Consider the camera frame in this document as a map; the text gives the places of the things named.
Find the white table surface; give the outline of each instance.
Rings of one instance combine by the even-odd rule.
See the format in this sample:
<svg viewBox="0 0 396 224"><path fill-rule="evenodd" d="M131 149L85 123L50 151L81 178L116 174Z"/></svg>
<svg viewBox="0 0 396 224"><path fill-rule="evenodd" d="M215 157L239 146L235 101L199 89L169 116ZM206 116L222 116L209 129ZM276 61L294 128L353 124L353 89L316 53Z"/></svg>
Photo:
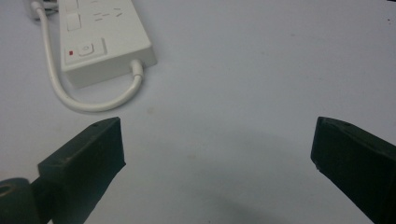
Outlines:
<svg viewBox="0 0 396 224"><path fill-rule="evenodd" d="M0 180L93 122L120 117L127 165L87 224L372 223L317 171L318 116L396 144L396 3L385 0L134 0L158 64L104 113L53 93L39 22L0 1ZM59 66L58 15L50 29ZM119 77L70 93L102 102Z"/></svg>

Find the white cable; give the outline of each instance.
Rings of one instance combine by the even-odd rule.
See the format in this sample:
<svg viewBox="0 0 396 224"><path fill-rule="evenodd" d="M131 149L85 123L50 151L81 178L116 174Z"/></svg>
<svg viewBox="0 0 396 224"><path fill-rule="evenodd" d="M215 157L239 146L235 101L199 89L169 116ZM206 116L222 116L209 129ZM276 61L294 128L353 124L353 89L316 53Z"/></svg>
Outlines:
<svg viewBox="0 0 396 224"><path fill-rule="evenodd" d="M62 86L61 81L56 72L55 63L53 61L53 56L52 56L52 49L50 44L50 29L49 29L49 23L46 16L46 12L40 4L35 4L35 2L32 3L32 8L37 12L41 20L41 31L44 38L44 47L47 57L47 68L49 71L49 78L52 84L52 88L54 89L58 98L66 106L68 106L73 110L81 110L87 112L106 111L124 104L136 94L143 80L143 67L142 67L142 63L139 60L133 60L130 63L130 68L134 76L134 81L131 87L125 93L115 98L114 100L101 104L84 104L69 96L64 91L64 87Z"/></svg>

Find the power switch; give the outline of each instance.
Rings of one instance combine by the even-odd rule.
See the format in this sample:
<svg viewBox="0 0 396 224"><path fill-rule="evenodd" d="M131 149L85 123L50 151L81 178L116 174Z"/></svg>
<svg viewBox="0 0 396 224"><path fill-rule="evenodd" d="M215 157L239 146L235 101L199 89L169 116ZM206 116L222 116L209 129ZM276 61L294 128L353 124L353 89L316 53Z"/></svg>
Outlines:
<svg viewBox="0 0 396 224"><path fill-rule="evenodd" d="M64 3L66 4L66 11L67 12L78 9L77 0L65 0Z"/></svg>
<svg viewBox="0 0 396 224"><path fill-rule="evenodd" d="M78 45L79 56L86 56L93 53L92 42L84 42Z"/></svg>

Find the power strip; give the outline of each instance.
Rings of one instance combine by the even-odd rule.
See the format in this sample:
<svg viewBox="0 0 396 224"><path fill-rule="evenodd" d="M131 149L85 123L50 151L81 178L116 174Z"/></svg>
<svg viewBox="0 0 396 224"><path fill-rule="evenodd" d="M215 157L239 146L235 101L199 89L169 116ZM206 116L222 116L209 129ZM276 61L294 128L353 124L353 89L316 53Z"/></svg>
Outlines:
<svg viewBox="0 0 396 224"><path fill-rule="evenodd" d="M157 61L131 0L58 0L61 68L76 88L130 73L130 62Z"/></svg>

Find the screw hole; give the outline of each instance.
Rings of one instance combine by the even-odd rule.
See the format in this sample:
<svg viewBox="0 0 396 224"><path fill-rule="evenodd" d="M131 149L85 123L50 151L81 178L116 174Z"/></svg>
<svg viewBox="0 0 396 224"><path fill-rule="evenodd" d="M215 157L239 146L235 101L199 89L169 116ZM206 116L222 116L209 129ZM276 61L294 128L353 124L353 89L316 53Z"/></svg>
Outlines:
<svg viewBox="0 0 396 224"><path fill-rule="evenodd" d="M0 186L0 197L3 197L12 191L12 186L10 185L3 185Z"/></svg>

